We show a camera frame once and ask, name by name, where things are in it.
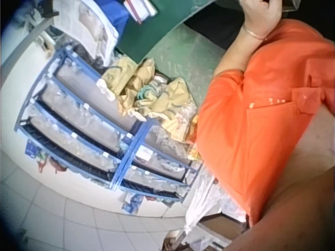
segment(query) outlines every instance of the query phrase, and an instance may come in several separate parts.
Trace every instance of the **green board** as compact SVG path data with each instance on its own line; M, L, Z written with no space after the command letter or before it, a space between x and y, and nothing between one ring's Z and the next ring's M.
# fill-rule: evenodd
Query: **green board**
M167 33L214 1L150 0L158 14L141 25L130 17L117 48L140 63Z
M147 57L154 58L157 70L171 79L185 79L199 107L224 53L224 49L182 24L157 43Z

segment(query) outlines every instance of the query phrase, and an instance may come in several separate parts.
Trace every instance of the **white wall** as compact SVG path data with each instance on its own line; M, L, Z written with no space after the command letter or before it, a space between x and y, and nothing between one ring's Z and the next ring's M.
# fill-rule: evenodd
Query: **white wall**
M40 174L36 161L25 155L27 138L20 132L16 133L14 125L31 86L48 61L43 50L32 43L8 76L1 90L2 151L34 179L57 193L91 207L124 213L121 210L124 192L107 190L70 171L55 174L54 168L48 165ZM138 216L184 216L192 195L188 197L184 205L177 203L171 209L160 202L144 199Z

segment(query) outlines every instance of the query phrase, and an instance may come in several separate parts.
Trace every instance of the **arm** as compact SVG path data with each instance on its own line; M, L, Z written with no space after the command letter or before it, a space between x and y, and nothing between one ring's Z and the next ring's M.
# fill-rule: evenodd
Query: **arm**
M225 251L334 250L334 168L287 189Z
M244 28L229 47L214 75L226 70L245 71L251 55L278 24L282 14L282 0L240 0L245 14Z

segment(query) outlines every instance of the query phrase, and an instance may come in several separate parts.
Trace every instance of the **floor tile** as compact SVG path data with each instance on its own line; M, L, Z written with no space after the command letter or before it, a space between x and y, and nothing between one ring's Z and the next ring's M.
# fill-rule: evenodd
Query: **floor tile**
M104 251L135 251L126 233L98 230Z
M41 186L33 202L49 212L64 217L65 201L64 196L46 186Z
M40 186L40 183L37 180L32 178L21 168L18 168L13 174L11 174L5 181L5 184L29 201L32 201Z
M3 181L6 179L14 170L17 168L17 165L8 157L4 152L0 152L0 179Z
M126 232L146 232L146 228L137 216L119 215Z
M51 246L36 239L28 239L27 248L29 251L63 251L62 248Z
M28 212L30 201L1 184L1 217L12 234L18 233Z
M65 249L70 251L101 251L97 229L65 221Z
M99 209L94 209L96 226L98 229L113 230L124 232L124 228L117 214Z
M150 235L153 237L153 239L155 240L155 242L157 243L159 247L163 246L163 241L165 237L167 236L167 234L168 234L168 231L150 233Z
M169 219L179 229L183 229L184 228L184 226L185 226L185 218L184 217L169 218Z
M127 233L136 251L158 251L160 246L149 233Z
M67 200L65 208L65 218L80 224L95 227L93 208Z
M23 228L27 236L56 247L63 247L63 218L32 204Z
M171 230L179 230L183 227L178 226L171 220L171 218L163 218L161 219L161 223L163 225L163 230L171 231Z
M149 218L149 217L140 217L139 219L143 223L147 232L157 232L164 230L164 226L163 223L161 222L161 219Z

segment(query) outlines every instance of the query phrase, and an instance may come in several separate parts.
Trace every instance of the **price label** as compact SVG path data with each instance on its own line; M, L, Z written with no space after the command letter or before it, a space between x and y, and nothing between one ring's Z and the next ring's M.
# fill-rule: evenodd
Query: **price label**
M152 150L142 145L138 149L136 157L139 157L145 161L149 161L151 159L152 154L153 154Z

